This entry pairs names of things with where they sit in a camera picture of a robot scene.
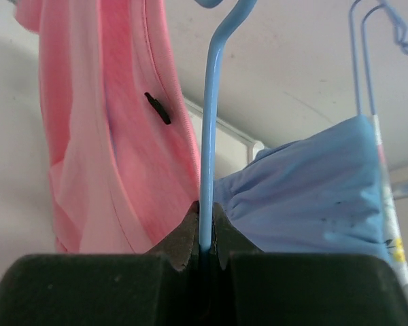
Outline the pink t shirt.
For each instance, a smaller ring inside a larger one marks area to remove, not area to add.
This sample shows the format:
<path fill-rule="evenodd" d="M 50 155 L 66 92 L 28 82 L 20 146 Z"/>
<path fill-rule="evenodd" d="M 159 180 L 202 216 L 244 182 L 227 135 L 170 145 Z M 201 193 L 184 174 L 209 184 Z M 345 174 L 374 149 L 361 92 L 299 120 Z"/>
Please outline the pink t shirt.
<path fill-rule="evenodd" d="M 143 253 L 199 197 L 162 1 L 19 1 L 39 36 L 56 248 Z"/>

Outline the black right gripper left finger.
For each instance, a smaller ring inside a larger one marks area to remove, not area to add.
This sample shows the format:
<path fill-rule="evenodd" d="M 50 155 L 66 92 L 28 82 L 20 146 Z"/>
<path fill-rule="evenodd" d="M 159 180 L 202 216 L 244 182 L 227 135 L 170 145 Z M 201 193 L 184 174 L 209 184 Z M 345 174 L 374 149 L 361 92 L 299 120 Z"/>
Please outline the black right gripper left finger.
<path fill-rule="evenodd" d="M 147 253 L 43 254 L 0 281 L 0 325 L 198 325 L 198 204 Z"/>

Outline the white patterned garment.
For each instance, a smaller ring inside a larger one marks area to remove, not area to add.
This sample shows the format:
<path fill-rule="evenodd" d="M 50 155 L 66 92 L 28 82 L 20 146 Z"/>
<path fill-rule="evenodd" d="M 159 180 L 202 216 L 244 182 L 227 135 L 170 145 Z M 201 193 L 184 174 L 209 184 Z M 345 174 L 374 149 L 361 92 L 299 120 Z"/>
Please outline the white patterned garment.
<path fill-rule="evenodd" d="M 396 214 L 396 207 L 392 195 L 392 187 L 386 164 L 384 144 L 381 137 L 381 130 L 378 115 L 372 116 L 375 140 L 379 156 L 379 166 L 381 171 L 381 193 L 384 212 L 384 236 L 388 250 L 391 266 L 396 273 L 398 280 L 408 297 L 408 263 L 405 257 L 403 239 Z"/>

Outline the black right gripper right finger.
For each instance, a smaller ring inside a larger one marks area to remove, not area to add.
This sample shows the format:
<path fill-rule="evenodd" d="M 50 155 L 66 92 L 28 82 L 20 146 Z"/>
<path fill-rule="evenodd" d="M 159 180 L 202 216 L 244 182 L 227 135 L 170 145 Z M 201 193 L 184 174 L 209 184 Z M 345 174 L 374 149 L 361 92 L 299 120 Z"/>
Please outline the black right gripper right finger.
<path fill-rule="evenodd" d="M 359 254 L 265 253 L 214 206 L 213 325 L 408 325 L 391 267 Z"/>

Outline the blue t shirt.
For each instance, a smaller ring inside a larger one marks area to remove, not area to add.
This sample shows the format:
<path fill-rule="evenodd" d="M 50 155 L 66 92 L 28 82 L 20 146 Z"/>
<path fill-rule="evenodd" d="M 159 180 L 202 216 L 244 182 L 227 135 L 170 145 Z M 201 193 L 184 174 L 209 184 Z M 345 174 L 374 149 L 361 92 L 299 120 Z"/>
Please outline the blue t shirt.
<path fill-rule="evenodd" d="M 261 151 L 214 183 L 214 200 L 265 252 L 359 253 L 389 260 L 373 127 L 357 115 Z"/>

